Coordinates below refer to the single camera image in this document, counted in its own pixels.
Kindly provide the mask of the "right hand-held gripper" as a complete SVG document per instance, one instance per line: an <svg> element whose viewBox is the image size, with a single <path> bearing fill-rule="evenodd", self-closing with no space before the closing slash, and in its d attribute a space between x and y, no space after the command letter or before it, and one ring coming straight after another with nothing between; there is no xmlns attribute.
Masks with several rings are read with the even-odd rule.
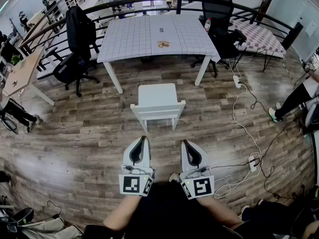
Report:
<svg viewBox="0 0 319 239"><path fill-rule="evenodd" d="M214 175L207 165L207 153L199 145L188 140L181 142L182 173L179 177L189 200L214 194Z"/></svg>

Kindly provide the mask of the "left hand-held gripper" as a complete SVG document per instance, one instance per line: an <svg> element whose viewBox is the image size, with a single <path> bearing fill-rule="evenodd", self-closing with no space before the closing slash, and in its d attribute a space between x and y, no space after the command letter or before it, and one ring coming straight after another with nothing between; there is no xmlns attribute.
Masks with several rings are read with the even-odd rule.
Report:
<svg viewBox="0 0 319 239"><path fill-rule="evenodd" d="M155 170L150 168L150 143L145 135L134 140L124 151L124 162L119 175L120 193L123 195L147 196L153 184Z"/></svg>

